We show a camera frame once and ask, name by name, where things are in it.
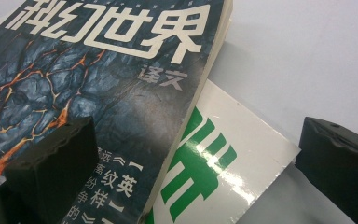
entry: white book cover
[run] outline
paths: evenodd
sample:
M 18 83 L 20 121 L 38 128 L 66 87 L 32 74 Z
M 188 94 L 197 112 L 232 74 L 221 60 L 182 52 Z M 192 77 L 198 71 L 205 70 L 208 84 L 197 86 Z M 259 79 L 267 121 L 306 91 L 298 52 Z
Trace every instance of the white book cover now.
M 146 223 L 236 223 L 298 152 L 208 80 Z

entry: book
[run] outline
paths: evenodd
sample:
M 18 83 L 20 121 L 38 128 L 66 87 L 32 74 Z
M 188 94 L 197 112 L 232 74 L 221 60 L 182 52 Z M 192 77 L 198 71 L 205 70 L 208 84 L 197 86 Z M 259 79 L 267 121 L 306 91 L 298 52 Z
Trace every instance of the book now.
M 298 152 L 208 80 L 146 224 L 236 223 Z
M 93 116 L 100 162 L 62 223 L 143 222 L 231 10 L 229 0 L 26 1 L 0 25 L 0 175 L 66 121 Z

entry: white background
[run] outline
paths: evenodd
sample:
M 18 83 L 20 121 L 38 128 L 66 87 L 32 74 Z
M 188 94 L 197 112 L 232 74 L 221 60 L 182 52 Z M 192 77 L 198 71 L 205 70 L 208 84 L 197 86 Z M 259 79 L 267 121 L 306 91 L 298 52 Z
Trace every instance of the white background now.
M 306 116 L 358 133 L 358 0 L 235 0 L 210 80 L 296 145 Z M 350 223 L 293 166 L 245 221 Z

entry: magazine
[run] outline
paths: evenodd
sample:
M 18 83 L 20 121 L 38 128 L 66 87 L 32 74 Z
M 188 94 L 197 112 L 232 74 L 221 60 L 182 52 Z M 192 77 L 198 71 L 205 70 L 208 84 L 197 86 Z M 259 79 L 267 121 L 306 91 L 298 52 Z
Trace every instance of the magazine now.
M 0 175 L 66 121 L 93 116 L 100 162 L 62 223 L 144 221 L 231 9 L 228 0 L 26 1 L 0 25 Z

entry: paperback book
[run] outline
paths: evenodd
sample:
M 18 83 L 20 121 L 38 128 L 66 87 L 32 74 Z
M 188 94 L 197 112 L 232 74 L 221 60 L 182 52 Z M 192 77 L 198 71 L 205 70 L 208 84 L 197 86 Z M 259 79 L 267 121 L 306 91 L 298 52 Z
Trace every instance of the paperback book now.
M 0 175 L 66 121 L 93 116 L 100 162 L 62 223 L 143 222 L 231 9 L 228 0 L 26 1 L 0 25 Z
M 207 80 L 146 223 L 234 224 L 298 152 Z

